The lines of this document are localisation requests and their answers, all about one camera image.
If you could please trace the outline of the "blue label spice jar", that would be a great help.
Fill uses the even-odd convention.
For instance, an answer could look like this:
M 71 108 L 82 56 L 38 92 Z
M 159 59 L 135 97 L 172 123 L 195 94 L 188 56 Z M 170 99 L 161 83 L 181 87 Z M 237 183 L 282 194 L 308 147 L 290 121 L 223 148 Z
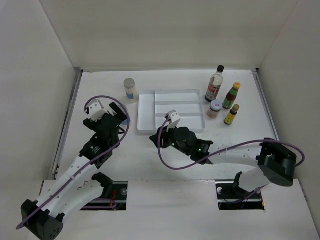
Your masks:
M 123 82 L 126 97 L 131 103 L 135 103 L 138 100 L 138 92 L 136 89 L 135 80 L 132 78 L 126 78 Z

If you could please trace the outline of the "tall dark soy sauce bottle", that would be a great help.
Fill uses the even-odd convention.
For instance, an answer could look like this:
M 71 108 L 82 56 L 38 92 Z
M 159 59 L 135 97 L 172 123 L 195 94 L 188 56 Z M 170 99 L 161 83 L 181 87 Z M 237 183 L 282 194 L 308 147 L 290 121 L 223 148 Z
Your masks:
M 213 74 L 210 78 L 209 85 L 205 94 L 205 100 L 207 102 L 212 102 L 213 100 L 216 100 L 220 88 L 222 86 L 222 83 L 224 81 L 224 78 L 222 76 L 222 73 L 224 72 L 225 67 L 223 65 L 219 65 L 217 67 L 216 73 Z

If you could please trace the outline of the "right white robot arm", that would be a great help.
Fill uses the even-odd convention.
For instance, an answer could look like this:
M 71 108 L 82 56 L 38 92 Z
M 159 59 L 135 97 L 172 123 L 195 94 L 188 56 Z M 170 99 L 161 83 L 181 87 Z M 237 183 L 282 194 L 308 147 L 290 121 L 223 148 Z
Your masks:
M 149 138 L 160 151 L 172 147 L 192 160 L 192 164 L 235 164 L 250 166 L 239 171 L 232 185 L 238 198 L 269 184 L 292 187 L 297 155 L 289 146 L 271 138 L 251 140 L 234 146 L 214 146 L 213 141 L 197 138 L 187 127 L 159 128 Z

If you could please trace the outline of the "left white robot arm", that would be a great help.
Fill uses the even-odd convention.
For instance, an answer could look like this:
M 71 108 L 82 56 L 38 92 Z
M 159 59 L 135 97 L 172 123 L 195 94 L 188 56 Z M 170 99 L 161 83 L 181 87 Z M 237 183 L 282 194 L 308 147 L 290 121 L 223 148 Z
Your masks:
M 121 124 L 128 113 L 121 103 L 112 102 L 106 111 L 99 100 L 85 106 L 88 117 L 83 125 L 94 132 L 68 170 L 37 199 L 27 199 L 21 205 L 22 222 L 18 229 L 27 228 L 39 240 L 54 240 L 62 232 L 67 217 L 81 210 L 94 199 L 108 199 L 113 181 L 100 172 L 103 164 L 119 147 L 127 129 Z

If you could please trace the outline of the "white divided organizer tray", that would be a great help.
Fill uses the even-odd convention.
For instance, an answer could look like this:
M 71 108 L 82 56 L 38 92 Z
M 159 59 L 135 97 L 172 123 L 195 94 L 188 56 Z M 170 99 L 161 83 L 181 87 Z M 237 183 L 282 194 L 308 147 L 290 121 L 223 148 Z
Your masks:
M 168 112 L 175 110 L 180 127 L 202 133 L 206 128 L 201 92 L 198 89 L 144 89 L 139 91 L 137 130 L 153 135 L 165 121 Z

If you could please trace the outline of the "red lid pink jar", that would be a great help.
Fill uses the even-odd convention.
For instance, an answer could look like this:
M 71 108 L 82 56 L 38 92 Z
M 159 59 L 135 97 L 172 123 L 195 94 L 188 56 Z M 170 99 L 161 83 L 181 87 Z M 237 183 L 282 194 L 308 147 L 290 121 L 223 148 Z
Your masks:
M 209 109 L 207 111 L 207 115 L 212 118 L 212 119 L 216 119 L 222 109 L 223 105 L 222 102 L 220 100 L 213 100 L 210 103 Z

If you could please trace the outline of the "small yellow label bottle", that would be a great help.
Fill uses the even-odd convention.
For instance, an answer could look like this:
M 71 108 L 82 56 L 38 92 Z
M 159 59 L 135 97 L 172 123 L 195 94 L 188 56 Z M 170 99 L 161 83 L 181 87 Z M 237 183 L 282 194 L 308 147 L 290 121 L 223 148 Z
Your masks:
M 240 109 L 240 106 L 238 104 L 235 104 L 232 107 L 232 109 L 229 111 L 228 115 L 224 119 L 224 123 L 226 125 L 231 125 L 234 122 L 239 109 Z

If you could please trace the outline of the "red cap chili sauce bottle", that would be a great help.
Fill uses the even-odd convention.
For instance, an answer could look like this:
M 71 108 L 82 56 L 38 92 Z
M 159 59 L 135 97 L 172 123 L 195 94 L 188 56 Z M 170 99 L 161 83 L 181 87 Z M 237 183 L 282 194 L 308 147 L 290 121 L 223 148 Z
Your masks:
M 230 109 L 236 98 L 237 98 L 237 95 L 238 95 L 238 92 L 239 92 L 239 89 L 241 87 L 241 83 L 240 82 L 235 82 L 233 84 L 233 87 L 230 89 L 230 91 L 227 93 L 223 103 L 222 103 L 222 107 L 224 109 Z

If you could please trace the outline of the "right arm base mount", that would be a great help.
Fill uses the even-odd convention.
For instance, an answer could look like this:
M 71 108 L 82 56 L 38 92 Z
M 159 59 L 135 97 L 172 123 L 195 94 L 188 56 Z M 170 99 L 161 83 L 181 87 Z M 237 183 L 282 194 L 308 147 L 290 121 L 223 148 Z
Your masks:
M 233 181 L 215 183 L 218 208 L 221 211 L 264 210 L 260 188 L 251 192 L 239 187 L 242 172 L 236 174 Z

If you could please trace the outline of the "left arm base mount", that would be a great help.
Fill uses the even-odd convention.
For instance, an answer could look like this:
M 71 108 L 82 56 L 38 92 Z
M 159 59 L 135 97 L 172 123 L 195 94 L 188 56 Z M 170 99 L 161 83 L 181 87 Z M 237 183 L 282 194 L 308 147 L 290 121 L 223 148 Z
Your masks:
M 92 179 L 103 187 L 101 196 L 89 202 L 82 211 L 125 211 L 127 209 L 127 181 L 113 181 L 99 172 Z

